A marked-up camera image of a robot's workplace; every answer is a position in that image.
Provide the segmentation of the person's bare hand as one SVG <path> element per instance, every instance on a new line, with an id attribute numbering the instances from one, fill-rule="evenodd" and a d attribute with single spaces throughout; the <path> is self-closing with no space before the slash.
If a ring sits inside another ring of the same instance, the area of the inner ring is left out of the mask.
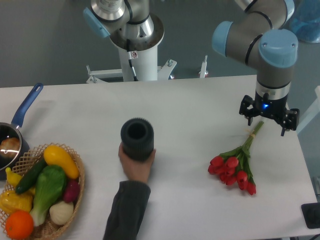
<path id="1" fill-rule="evenodd" d="M 123 144 L 119 145 L 118 157 L 122 165 L 122 169 L 128 180 L 148 183 L 151 167 L 155 160 L 156 149 L 154 149 L 148 159 L 144 162 L 131 159 L 125 154 Z"/>

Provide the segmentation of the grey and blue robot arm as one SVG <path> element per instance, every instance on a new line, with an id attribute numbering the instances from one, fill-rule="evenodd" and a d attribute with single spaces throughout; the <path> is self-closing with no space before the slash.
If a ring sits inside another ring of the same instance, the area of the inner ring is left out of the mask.
<path id="1" fill-rule="evenodd" d="M 287 109 L 287 98 L 298 56 L 298 39 L 283 29 L 295 10 L 291 0 L 239 0 L 246 13 L 240 23 L 221 22 L 212 35 L 212 48 L 257 71 L 255 96 L 245 96 L 239 112 L 249 122 L 262 116 L 283 132 L 294 131 L 299 110 Z M 162 21 L 150 12 L 147 0 L 93 0 L 83 10 L 89 27 L 118 48 L 123 80 L 166 80 L 174 64 L 158 67 Z"/>

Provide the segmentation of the dark grey sleeved forearm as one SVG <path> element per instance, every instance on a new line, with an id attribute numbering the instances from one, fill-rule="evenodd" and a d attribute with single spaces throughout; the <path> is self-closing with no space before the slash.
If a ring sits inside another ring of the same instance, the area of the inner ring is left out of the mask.
<path id="1" fill-rule="evenodd" d="M 107 219 L 104 240 L 135 240 L 139 233 L 150 187 L 143 182 L 126 180 L 119 183 Z"/>

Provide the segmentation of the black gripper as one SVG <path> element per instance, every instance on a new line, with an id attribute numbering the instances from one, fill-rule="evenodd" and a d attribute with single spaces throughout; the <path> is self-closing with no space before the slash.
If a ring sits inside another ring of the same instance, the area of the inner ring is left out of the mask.
<path id="1" fill-rule="evenodd" d="M 256 86 L 255 99 L 245 95 L 240 103 L 239 114 L 247 119 L 248 126 L 251 126 L 253 118 L 257 116 L 281 120 L 279 123 L 282 127 L 280 135 L 283 137 L 285 132 L 297 130 L 300 118 L 298 108 L 286 108 L 289 91 L 290 86 L 281 88 Z"/>

